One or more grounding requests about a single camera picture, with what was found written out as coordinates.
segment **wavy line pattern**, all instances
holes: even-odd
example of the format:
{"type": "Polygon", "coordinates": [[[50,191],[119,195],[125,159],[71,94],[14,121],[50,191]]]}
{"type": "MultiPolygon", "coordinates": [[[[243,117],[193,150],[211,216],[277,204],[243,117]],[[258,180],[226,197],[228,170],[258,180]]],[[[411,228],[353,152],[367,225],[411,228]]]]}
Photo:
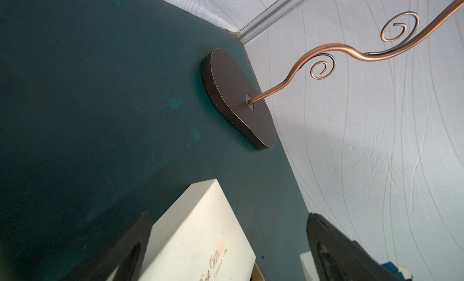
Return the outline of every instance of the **wavy line pattern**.
{"type": "MultiPolygon", "coordinates": [[[[388,49],[373,30],[405,10],[424,27],[451,1],[308,0],[246,50],[264,91],[307,47],[388,49]]],[[[308,210],[418,280],[464,280],[464,10],[453,16],[394,59],[339,56],[343,68],[323,81],[307,76],[310,60],[287,92],[266,99],[308,210]]]]}
{"type": "Polygon", "coordinates": [[[223,29],[238,32],[277,0],[165,0],[223,29]]]}

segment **cardboard box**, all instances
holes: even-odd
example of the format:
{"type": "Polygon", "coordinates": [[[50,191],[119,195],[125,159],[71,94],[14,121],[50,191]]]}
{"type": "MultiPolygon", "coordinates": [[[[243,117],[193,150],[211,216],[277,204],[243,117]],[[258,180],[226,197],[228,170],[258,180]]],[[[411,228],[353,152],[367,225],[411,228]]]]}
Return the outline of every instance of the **cardboard box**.
{"type": "Polygon", "coordinates": [[[195,183],[153,225],[140,281],[249,281],[256,256],[216,179],[195,183]]]}
{"type": "Polygon", "coordinates": [[[252,278],[250,281],[264,281],[263,274],[261,274],[261,271],[258,268],[258,265],[253,266],[253,271],[252,271],[252,278]]]}

